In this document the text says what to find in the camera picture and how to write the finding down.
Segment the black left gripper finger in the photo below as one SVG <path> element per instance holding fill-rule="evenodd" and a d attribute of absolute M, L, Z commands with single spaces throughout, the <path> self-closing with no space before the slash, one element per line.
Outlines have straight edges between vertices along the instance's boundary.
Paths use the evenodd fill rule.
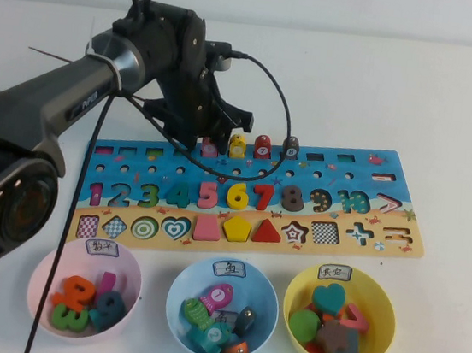
<path fill-rule="evenodd" d="M 176 126 L 174 128 L 174 134 L 172 134 L 172 137 L 181 143 L 187 150 L 195 149 L 196 136 L 192 132 L 187 131 L 185 128 Z"/>
<path fill-rule="evenodd" d="M 216 146 L 219 152 L 227 153 L 229 140 L 231 138 L 231 130 L 222 130 L 216 137 Z"/>

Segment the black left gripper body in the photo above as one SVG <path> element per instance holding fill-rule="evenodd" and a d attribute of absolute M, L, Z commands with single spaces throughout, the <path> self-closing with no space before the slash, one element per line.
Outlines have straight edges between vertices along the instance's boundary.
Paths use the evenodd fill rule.
<path fill-rule="evenodd" d="M 216 142 L 227 142 L 232 130 L 252 130 L 253 114 L 221 97 L 215 76 L 207 67 L 195 73 L 169 71 L 156 80 L 162 97 L 146 100 L 145 112 L 178 137 L 211 137 Z"/>

